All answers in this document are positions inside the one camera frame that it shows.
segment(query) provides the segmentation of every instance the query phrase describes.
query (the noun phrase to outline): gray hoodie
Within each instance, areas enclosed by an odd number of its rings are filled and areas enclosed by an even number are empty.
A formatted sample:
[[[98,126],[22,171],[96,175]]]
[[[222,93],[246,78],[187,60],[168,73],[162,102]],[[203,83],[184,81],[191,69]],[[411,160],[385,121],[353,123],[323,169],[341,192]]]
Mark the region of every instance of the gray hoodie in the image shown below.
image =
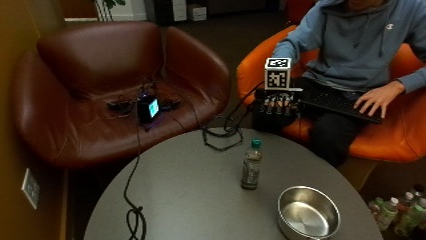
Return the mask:
[[[321,0],[300,26],[278,44],[274,57],[320,48],[304,76],[348,91],[389,82],[389,63],[403,43],[426,62],[426,0],[388,0],[379,8],[349,11],[347,0]],[[426,68],[399,79],[407,92],[426,86]]]

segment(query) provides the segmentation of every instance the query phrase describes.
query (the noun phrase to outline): armrest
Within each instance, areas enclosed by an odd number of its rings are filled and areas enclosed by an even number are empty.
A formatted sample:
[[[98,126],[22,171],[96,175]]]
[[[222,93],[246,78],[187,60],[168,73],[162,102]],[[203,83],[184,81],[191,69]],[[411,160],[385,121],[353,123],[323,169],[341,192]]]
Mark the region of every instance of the armrest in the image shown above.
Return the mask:
[[[35,153],[53,160],[67,142],[70,94],[35,52],[18,62],[11,85],[13,118]]]
[[[238,67],[239,93],[243,98],[266,79],[266,61],[272,56],[278,43],[296,29],[291,26],[268,38],[250,53]],[[252,103],[255,96],[246,99],[244,104]]]
[[[426,155],[426,88],[403,96],[400,109],[400,126],[404,128],[405,140],[413,152],[421,158]]]
[[[167,30],[166,59],[167,78],[175,85],[227,104],[231,94],[228,67],[218,54],[176,27]]]

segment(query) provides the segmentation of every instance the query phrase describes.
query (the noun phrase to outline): brown leather armchair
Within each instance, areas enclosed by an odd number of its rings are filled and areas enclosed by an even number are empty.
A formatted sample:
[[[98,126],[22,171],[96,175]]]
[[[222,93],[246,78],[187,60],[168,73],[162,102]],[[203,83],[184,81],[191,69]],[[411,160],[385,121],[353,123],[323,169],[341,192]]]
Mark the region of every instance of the brown leather armchair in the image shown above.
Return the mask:
[[[45,161],[84,168],[132,159],[222,113],[228,67],[182,30],[164,35],[150,22],[84,24],[42,37],[38,52],[25,54],[13,81],[14,121]],[[144,128],[135,111],[118,113],[107,103],[135,99],[154,82],[158,98],[182,106]]]
[[[267,39],[242,61],[238,69],[240,97],[244,97],[254,87],[264,81],[264,65],[272,56],[278,42],[296,29],[291,26]],[[319,51],[305,52],[301,61],[293,66],[292,77],[305,72],[307,63],[315,59]],[[391,64],[392,79],[408,75],[425,66],[415,56],[411,47],[404,44]],[[254,101],[251,96],[246,104]],[[351,146],[349,161],[340,168],[341,173],[360,190],[371,172],[380,161],[407,163],[426,155],[426,89],[400,96],[389,106],[383,124],[371,124]],[[309,139],[312,122],[300,118],[283,129],[283,136],[301,144]]]

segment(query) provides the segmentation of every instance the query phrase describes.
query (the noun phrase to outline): wire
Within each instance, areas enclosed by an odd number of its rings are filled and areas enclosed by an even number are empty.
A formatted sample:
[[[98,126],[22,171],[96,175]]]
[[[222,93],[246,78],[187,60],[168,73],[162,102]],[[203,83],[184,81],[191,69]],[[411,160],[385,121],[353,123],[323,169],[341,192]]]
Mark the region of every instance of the wire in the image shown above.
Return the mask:
[[[260,87],[260,85],[263,84],[264,82],[260,82],[255,87],[254,89],[246,94],[246,96],[242,98],[238,106],[235,107],[235,109],[231,111],[231,113],[228,115],[218,115],[212,121],[215,121],[216,119],[219,118],[226,118],[226,123],[224,123],[224,131],[226,133],[220,134],[220,133],[216,133],[214,131],[211,131],[208,129],[208,124],[203,125],[202,126],[202,129],[203,129],[203,140],[204,140],[204,145],[207,145],[208,147],[211,147],[212,149],[215,149],[216,151],[227,151],[228,149],[231,149],[232,147],[238,146],[239,144],[243,143],[244,141],[244,136],[243,136],[243,132],[242,132],[242,127],[240,127],[240,124],[243,122],[243,120],[246,119],[246,117],[250,115],[251,113],[251,110],[252,110],[252,104],[248,105],[247,107],[247,111],[244,114],[242,114],[239,117],[238,117],[238,121],[235,121],[234,119],[234,115],[236,114],[236,112],[239,111],[246,99],[252,95],[252,93],[256,91],[256,89]],[[235,125],[232,127],[228,126],[228,124],[231,122],[236,122]],[[232,137],[234,135],[236,135],[239,133],[240,135],[240,141],[238,141],[236,143],[231,144],[230,146],[227,147],[218,147],[215,146],[214,144],[210,143],[208,141],[208,135],[212,135],[215,137],[219,137],[219,138],[228,138],[228,137]]]
[[[134,169],[132,169],[132,173],[131,173],[131,175],[128,177],[128,180],[127,180],[124,193],[123,193],[124,200],[127,201],[127,203],[131,206],[131,209],[128,210],[128,213],[127,213],[127,225],[128,225],[128,229],[130,229],[130,232],[131,232],[130,240],[144,240],[146,236],[147,236],[147,219],[146,219],[146,216],[144,216],[144,213],[143,213],[144,207],[143,206],[136,206],[134,204],[134,202],[131,201],[130,197],[128,197],[130,185],[131,185],[131,181],[132,181],[132,178],[134,178],[134,175],[135,175],[139,163],[140,163],[140,155],[142,155],[142,137],[140,137],[140,134],[139,134],[139,123],[138,123],[138,121],[139,120],[136,118],[136,125],[135,126],[136,126],[136,136],[138,136],[138,158],[136,158],[135,166],[134,166]],[[135,215],[135,226],[132,226],[132,221],[131,221],[132,214]],[[140,221],[143,222],[143,233],[142,233],[142,237],[139,238],[138,237],[138,231],[139,231],[139,228],[140,228],[140,225],[139,225]]]

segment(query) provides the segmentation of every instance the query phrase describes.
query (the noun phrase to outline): orange armchair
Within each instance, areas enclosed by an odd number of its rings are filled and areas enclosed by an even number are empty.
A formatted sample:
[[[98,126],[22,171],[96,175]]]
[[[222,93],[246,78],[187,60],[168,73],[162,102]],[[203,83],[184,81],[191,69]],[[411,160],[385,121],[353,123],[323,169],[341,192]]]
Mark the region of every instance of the orange armchair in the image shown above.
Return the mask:
[[[267,39],[240,63],[238,68],[240,97],[264,81],[266,60],[272,56],[278,42],[295,29],[296,26],[291,26]],[[301,61],[292,69],[292,77],[301,76],[308,61],[317,55],[317,50],[303,54]],[[408,75],[423,66],[425,64],[415,56],[409,45],[404,44],[391,64],[392,79]],[[254,99],[255,96],[251,96],[246,104]],[[380,161],[407,163],[426,155],[426,125],[423,124],[426,121],[425,108],[426,89],[400,96],[389,106],[384,123],[371,124],[356,138],[351,146],[352,157],[340,171],[359,190]],[[283,129],[283,136],[304,144],[309,139],[311,127],[309,119],[300,118]]]

